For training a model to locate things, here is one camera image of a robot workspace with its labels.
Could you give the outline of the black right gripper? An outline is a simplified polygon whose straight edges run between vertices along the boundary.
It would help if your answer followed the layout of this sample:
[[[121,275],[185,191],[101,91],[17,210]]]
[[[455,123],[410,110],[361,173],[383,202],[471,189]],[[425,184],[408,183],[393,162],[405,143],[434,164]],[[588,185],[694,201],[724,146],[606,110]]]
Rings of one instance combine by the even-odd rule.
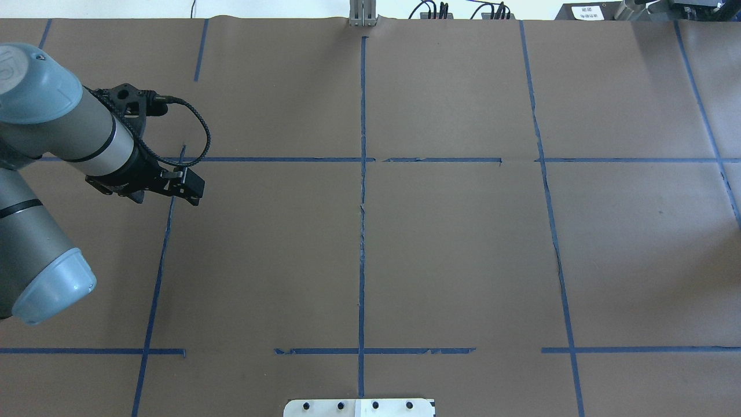
[[[141,204],[145,192],[166,195],[165,169],[150,153],[135,145],[123,166],[104,176],[87,176],[86,183],[105,195],[118,195]]]

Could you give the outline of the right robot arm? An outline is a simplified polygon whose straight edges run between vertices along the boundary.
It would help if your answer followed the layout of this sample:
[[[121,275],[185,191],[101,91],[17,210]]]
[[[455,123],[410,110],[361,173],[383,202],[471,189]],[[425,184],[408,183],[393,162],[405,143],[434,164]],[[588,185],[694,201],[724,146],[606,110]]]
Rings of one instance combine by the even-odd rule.
[[[2,320],[40,325],[96,289],[47,207],[52,192],[87,180],[137,200],[162,171],[102,90],[37,46],[2,43]]]

